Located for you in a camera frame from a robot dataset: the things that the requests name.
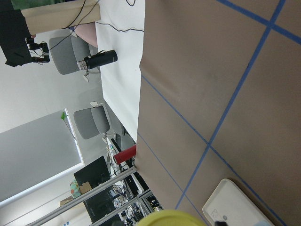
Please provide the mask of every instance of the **computer monitor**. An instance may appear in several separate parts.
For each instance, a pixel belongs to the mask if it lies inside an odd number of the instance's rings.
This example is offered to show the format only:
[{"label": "computer monitor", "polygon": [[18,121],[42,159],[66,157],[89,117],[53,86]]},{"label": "computer monitor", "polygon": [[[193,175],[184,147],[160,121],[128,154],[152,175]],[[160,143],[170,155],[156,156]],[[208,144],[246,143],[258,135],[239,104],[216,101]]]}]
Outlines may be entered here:
[{"label": "computer monitor", "polygon": [[96,159],[94,162],[74,173],[74,177],[79,186],[89,182],[92,188],[97,187],[110,179],[109,170],[104,157]]},{"label": "computer monitor", "polygon": [[[74,173],[74,177],[79,186],[81,186],[85,182],[89,182],[91,187],[95,188],[99,184],[102,184],[109,180],[110,174],[108,171],[107,163],[102,156]],[[98,221],[106,214],[109,214],[110,212],[115,210],[113,200],[118,196],[119,194],[116,195],[112,193],[112,186],[110,186],[102,192],[84,201],[84,205],[92,220],[92,223]],[[116,220],[120,220],[118,215],[112,217],[111,220],[108,220],[106,223]]]}]

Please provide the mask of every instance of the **gray office chair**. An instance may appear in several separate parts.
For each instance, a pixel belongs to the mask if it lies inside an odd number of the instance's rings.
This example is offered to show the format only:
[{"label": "gray office chair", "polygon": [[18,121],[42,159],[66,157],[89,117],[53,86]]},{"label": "gray office chair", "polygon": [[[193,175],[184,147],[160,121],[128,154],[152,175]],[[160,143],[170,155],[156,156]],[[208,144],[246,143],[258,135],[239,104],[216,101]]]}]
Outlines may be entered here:
[{"label": "gray office chair", "polygon": [[[70,74],[79,71],[77,62],[85,57],[96,54],[98,49],[83,41],[80,37],[58,37],[49,40],[50,53],[55,66],[60,74]],[[86,71],[84,79],[89,82],[89,73],[99,73]]]},{"label": "gray office chair", "polygon": [[[125,135],[123,125],[107,103],[76,111],[73,116],[79,133],[84,139],[90,139],[98,134],[102,134],[103,138],[114,134],[118,134],[121,137]],[[111,128],[114,134],[107,134]]]}]

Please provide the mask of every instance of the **pink object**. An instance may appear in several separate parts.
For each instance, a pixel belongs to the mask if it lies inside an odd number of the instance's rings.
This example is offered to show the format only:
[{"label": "pink object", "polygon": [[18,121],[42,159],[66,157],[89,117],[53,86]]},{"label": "pink object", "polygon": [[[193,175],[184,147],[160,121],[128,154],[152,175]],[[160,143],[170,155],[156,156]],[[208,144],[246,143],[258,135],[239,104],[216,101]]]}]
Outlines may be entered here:
[{"label": "pink object", "polygon": [[82,40],[97,48],[95,23],[78,25],[74,31]]}]

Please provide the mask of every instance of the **black cylinder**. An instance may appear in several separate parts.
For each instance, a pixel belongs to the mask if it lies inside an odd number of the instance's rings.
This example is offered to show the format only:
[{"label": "black cylinder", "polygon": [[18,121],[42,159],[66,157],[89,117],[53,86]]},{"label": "black cylinder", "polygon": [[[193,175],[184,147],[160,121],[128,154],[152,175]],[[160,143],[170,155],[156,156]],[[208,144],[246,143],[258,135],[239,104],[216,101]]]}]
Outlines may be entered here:
[{"label": "black cylinder", "polygon": [[97,53],[93,56],[85,57],[84,61],[87,64],[87,68],[92,69],[117,61],[117,54],[114,50],[105,51],[103,53]]}]

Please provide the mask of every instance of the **desk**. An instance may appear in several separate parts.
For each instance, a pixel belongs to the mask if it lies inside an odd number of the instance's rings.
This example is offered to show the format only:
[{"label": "desk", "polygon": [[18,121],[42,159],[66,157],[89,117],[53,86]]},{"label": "desk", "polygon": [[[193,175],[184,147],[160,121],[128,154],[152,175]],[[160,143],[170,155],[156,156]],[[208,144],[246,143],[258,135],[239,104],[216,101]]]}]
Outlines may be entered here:
[{"label": "desk", "polygon": [[[100,3],[101,23],[119,30],[144,28],[145,1],[130,7],[126,1],[104,0]],[[117,32],[109,25],[96,23],[99,50],[114,49],[118,60],[101,67],[103,97],[110,108],[137,141],[143,32]]]}]

